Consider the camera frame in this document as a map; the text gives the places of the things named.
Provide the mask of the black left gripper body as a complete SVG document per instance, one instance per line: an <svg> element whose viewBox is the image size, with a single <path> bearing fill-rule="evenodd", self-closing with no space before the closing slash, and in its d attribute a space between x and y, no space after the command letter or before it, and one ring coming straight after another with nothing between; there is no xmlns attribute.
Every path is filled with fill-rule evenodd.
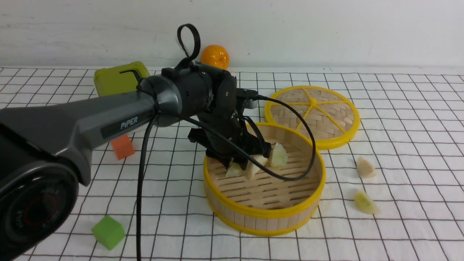
<svg viewBox="0 0 464 261"><path fill-rule="evenodd" d="M247 155L270 157L272 146L265 141L257 124L250 117L234 112L229 117L202 113L198 115L198 118L200 123L214 129L228 140L225 142L204 128L192 128L188 139L190 142L196 142L205 147L207 157L216 159L220 163L222 163L222 157L233 157L234 162L236 158L247 158L232 148L230 143L237 145Z"/></svg>

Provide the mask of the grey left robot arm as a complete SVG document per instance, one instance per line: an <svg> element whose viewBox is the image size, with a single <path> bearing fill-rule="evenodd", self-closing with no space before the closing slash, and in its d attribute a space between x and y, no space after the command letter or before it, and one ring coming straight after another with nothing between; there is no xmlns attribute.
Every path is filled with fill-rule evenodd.
<svg viewBox="0 0 464 261"><path fill-rule="evenodd" d="M1 110L1 260L11 261L54 233L70 215L78 184L91 180L97 147L148 124L197 116L188 138L223 165L246 167L271 145L243 117L257 92L228 71L181 62L140 79L135 91L58 105Z"/></svg>

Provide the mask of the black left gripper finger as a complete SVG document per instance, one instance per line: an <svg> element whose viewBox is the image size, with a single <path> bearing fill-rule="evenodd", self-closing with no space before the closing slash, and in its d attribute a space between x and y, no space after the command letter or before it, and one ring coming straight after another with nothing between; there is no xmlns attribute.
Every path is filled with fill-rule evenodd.
<svg viewBox="0 0 464 261"><path fill-rule="evenodd" d="M222 165L225 167L226 170L228 170L233 163L233 157L222 157Z"/></svg>
<svg viewBox="0 0 464 261"><path fill-rule="evenodd" d="M244 171L247 169L249 158L236 158L236 164Z"/></svg>

